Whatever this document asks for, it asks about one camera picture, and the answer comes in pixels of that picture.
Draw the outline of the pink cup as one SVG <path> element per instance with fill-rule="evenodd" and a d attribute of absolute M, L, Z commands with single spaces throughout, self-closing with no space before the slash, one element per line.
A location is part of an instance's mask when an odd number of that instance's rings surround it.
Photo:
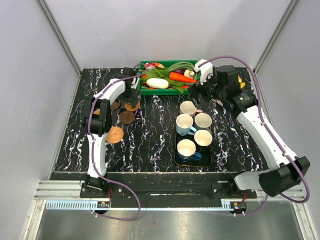
<path fill-rule="evenodd" d="M 196 108 L 192 101 L 183 101 L 179 106 L 179 113 L 195 117 L 197 114 L 203 113 L 201 109 Z"/>

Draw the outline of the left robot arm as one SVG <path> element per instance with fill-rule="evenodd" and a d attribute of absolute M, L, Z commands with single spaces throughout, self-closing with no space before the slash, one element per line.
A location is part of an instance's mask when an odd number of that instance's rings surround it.
<path fill-rule="evenodd" d="M 89 144 L 89 169 L 91 178 L 105 176 L 105 144 L 107 133 L 112 127 L 111 105 L 115 100 L 135 107 L 141 98 L 137 89 L 139 76 L 132 69 L 125 67 L 123 72 L 111 77 L 106 86 L 83 101 L 82 123 Z"/>

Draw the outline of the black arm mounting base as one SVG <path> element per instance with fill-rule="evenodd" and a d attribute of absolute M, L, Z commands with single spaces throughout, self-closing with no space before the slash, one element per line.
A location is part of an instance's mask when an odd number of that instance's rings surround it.
<path fill-rule="evenodd" d="M 234 202 L 256 201 L 265 194 L 255 190 L 228 190 L 235 173 L 110 173 L 107 190 L 85 186 L 84 180 L 49 184 L 47 195 L 56 200 L 100 199 L 114 209 L 229 209 Z"/>

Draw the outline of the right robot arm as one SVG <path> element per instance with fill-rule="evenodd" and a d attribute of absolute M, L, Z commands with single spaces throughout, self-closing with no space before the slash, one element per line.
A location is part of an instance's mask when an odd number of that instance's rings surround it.
<path fill-rule="evenodd" d="M 267 120 L 258 95 L 246 90 L 245 81 L 232 65 L 215 68 L 211 63 L 198 62 L 193 68 L 197 76 L 190 90 L 201 94 L 205 101 L 215 99 L 246 129 L 267 163 L 267 170 L 238 174 L 227 186 L 228 194 L 239 198 L 246 190 L 264 191 L 275 197 L 300 183 L 310 168 L 307 157 L 299 157 L 280 138 Z"/>

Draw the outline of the dark walnut coaster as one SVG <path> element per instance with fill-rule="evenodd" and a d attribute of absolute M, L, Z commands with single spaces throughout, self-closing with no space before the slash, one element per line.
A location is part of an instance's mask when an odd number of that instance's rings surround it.
<path fill-rule="evenodd" d="M 121 106 L 121 101 L 117 98 L 111 105 L 110 105 L 110 109 L 112 111 L 117 110 L 119 107 Z"/>
<path fill-rule="evenodd" d="M 125 110 L 119 115 L 119 121 L 123 125 L 131 124 L 135 119 L 135 114 L 132 111 Z"/>

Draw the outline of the light brown wooden coaster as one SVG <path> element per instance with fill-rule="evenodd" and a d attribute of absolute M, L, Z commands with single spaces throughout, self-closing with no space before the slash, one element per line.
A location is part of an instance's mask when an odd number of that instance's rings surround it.
<path fill-rule="evenodd" d="M 99 110 L 99 109 L 95 110 L 95 111 L 93 112 L 93 114 L 94 114 L 94 115 L 99 115 L 99 114 L 100 114 L 100 110 Z"/>
<path fill-rule="evenodd" d="M 137 102 L 137 104 L 135 106 L 132 106 L 128 103 L 125 103 L 124 104 L 124 107 L 127 111 L 131 111 L 131 112 L 134 112 L 136 110 L 138 110 L 140 108 L 140 101 Z"/>

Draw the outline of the woven rattan coaster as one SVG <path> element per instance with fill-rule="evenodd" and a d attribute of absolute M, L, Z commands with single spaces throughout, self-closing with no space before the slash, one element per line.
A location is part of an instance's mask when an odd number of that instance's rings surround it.
<path fill-rule="evenodd" d="M 106 135 L 106 141 L 111 144 L 119 143 L 124 137 L 124 131 L 121 127 L 113 126 Z"/>

